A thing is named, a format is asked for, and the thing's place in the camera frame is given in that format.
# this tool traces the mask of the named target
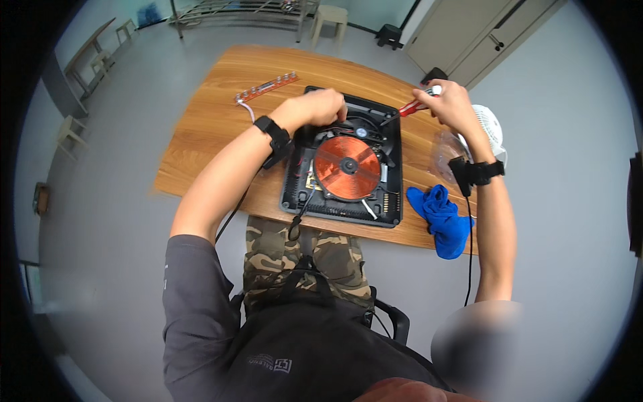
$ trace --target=red and white screwdriver handle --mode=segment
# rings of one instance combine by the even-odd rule
[[[430,88],[425,89],[424,92],[426,92],[427,94],[435,98],[438,98],[442,93],[442,87],[439,85],[432,86]],[[409,114],[413,114],[417,111],[425,110],[425,109],[428,109],[426,105],[424,105],[418,100],[414,100],[413,102],[409,102],[406,105],[400,107],[398,110],[400,112],[401,117],[407,117]]]

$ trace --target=wooden table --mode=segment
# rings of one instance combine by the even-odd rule
[[[74,57],[71,58],[71,60],[67,63],[67,67],[65,67],[65,74],[71,74],[72,77],[78,82],[78,84],[82,87],[82,89],[85,91],[83,94],[83,97],[87,97],[91,94],[91,88],[89,88],[89,84],[85,82],[85,80],[80,76],[80,73],[78,72],[78,69],[76,67],[76,63],[78,62],[78,59],[80,56],[85,53],[89,45],[93,45],[94,49],[96,50],[97,53],[100,53],[103,51],[103,48],[100,46],[100,43],[98,43],[98,36],[103,33],[107,27],[113,23],[116,20],[116,17],[112,18],[111,20],[107,21],[98,29],[91,34],[91,36],[88,38],[88,40],[83,43],[83,45],[78,49],[76,54],[74,54]]]
[[[255,116],[268,114],[286,98],[301,95],[308,85],[333,87],[346,94],[396,107],[410,101],[411,89],[414,88],[379,71],[334,57],[289,48],[232,46],[212,68],[177,124],[174,137],[161,160],[154,186],[177,196],[185,194],[205,165],[236,135],[250,126],[248,111],[235,105],[235,95],[290,71],[296,71],[300,80],[248,102]],[[445,126],[440,125],[428,112],[402,118],[404,191],[408,187],[424,190],[443,184],[449,189],[450,200],[458,205],[460,215],[464,216],[467,214],[467,205],[457,186],[427,172],[432,164],[436,134],[443,128]],[[279,209],[284,163],[257,175],[241,205],[242,211],[269,219],[292,221],[294,215]],[[475,189],[469,200],[471,213],[476,216]],[[426,221],[415,213],[406,197],[403,219],[392,229],[309,216],[303,217],[302,224],[330,232],[435,249],[433,236],[426,231]],[[473,251],[477,254],[476,241]],[[468,241],[465,252],[469,252]]]

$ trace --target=metal rack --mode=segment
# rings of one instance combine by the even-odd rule
[[[298,8],[292,12],[281,9],[281,1],[272,0],[204,0],[186,12],[177,13],[174,0],[172,18],[183,38],[183,30],[202,21],[212,21],[227,25],[250,25],[277,28],[297,33],[296,40],[302,39],[303,20],[308,13],[314,13],[321,0],[301,0]]]

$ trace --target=hand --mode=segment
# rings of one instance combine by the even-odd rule
[[[435,98],[420,89],[414,89],[413,96],[431,109],[433,117],[437,117],[441,124],[448,125],[453,132],[462,134],[467,142],[478,137],[487,141],[464,87],[447,80],[431,80],[428,85],[441,86],[440,96]]]
[[[296,98],[287,99],[269,117],[290,134],[304,124],[329,125],[346,120],[344,95],[334,89],[318,89]]]

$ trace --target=blue towel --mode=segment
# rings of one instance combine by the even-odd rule
[[[449,190],[438,184],[424,193],[409,187],[406,198],[413,209],[429,222],[429,233],[435,236],[435,251],[445,260],[457,258],[469,237],[469,217],[458,216],[458,206],[448,198]]]

